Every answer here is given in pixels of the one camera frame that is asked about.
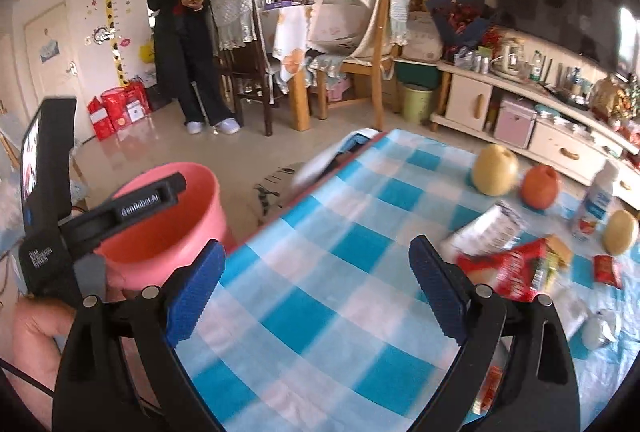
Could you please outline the person's left hand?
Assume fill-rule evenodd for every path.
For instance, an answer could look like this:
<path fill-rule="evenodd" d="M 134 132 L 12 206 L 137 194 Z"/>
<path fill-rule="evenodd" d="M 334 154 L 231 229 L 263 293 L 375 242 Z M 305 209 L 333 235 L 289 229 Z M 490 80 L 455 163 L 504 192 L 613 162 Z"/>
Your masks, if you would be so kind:
<path fill-rule="evenodd" d="M 75 310 L 63 302 L 20 296 L 13 316 L 13 365 L 53 390 L 61 361 L 61 351 L 54 339 L 68 336 L 74 318 Z M 160 410 L 134 339 L 122 338 L 122 350 L 138 397 L 145 406 Z M 14 374 L 9 375 L 9 380 L 28 410 L 50 431 L 52 398 Z"/>

